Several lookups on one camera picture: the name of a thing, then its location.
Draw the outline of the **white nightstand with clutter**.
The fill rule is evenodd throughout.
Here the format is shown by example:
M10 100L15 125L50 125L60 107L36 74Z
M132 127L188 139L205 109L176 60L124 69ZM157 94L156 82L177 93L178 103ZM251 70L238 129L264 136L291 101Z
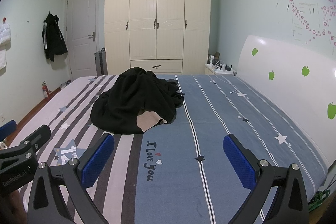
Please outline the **white nightstand with clutter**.
M232 65L227 65L220 59L220 53L208 55L207 63L205 64L205 75L233 75L237 73L233 70Z

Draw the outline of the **black clothes pile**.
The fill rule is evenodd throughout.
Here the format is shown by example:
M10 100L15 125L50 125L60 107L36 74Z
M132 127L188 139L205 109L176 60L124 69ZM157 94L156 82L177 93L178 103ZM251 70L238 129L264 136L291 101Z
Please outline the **black clothes pile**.
M175 110L183 99L176 80L159 79L152 71L135 67L118 76L109 91L108 105L133 111Z

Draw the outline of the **black jacket hanging on wall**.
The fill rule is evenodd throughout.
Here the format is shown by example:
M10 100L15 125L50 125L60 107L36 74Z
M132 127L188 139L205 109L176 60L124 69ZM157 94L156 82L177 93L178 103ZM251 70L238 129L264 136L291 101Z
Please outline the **black jacket hanging on wall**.
M54 62L54 56L68 52L63 34L59 28L59 18L50 12L43 21L42 30L43 48L46 59Z

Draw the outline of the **white towel on wall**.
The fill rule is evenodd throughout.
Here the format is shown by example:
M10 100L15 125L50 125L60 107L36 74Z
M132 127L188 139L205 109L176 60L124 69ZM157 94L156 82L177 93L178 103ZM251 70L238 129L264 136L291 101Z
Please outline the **white towel on wall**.
M1 24L0 40L0 70L6 67L6 46L11 42L11 28L7 24L6 18L3 18Z

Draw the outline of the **green object beside bed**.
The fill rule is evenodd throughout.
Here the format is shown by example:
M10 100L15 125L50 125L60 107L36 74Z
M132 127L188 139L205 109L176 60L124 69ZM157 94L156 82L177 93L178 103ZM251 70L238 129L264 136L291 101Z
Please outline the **green object beside bed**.
M326 189L323 191L317 191L317 193L312 197L312 199L308 202L308 212L315 210L320 207L324 200L326 200L330 195L330 190Z

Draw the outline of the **white headboard green apples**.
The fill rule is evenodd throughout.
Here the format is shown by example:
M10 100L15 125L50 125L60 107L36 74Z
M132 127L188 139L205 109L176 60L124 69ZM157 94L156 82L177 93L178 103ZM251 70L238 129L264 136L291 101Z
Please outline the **white headboard green apples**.
M335 62L291 43L250 35L238 77L279 107L326 166L335 162Z

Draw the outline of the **red fire extinguisher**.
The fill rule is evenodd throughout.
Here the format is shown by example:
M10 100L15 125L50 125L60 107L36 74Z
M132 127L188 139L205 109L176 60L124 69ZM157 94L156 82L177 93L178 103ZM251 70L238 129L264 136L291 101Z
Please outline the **red fire extinguisher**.
M44 81L42 83L42 91L43 91L43 95L45 97L46 100L50 100L51 99L51 92L47 86L47 83Z

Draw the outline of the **black garment with beige lining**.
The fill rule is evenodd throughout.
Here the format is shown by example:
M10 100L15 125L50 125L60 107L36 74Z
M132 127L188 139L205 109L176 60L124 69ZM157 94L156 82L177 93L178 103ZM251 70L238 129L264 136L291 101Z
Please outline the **black garment with beige lining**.
M174 101L163 95L126 95L108 90L94 102L91 122L98 128L120 135L143 134L176 116Z

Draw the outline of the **white room door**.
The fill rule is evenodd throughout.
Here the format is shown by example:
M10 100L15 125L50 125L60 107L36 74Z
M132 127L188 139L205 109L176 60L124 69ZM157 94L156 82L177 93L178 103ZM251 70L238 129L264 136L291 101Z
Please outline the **white room door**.
M95 76L97 0L67 0L66 40L73 80Z

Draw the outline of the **cream four-door wardrobe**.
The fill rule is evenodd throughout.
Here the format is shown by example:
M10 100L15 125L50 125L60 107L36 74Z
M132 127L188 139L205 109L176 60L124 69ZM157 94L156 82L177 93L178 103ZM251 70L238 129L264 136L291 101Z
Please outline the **cream four-door wardrobe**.
M105 0L108 73L204 73L210 17L211 0Z

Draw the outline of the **striped star bed sheet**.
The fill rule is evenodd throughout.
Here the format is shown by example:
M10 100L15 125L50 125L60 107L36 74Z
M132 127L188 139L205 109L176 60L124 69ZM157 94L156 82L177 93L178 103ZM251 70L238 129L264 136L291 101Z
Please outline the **striped star bed sheet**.
M248 195L223 152L234 134L273 166L299 165L307 197L327 166L299 127L235 76L174 76L185 95L171 124L116 135L114 151L88 189L110 223L227 223Z

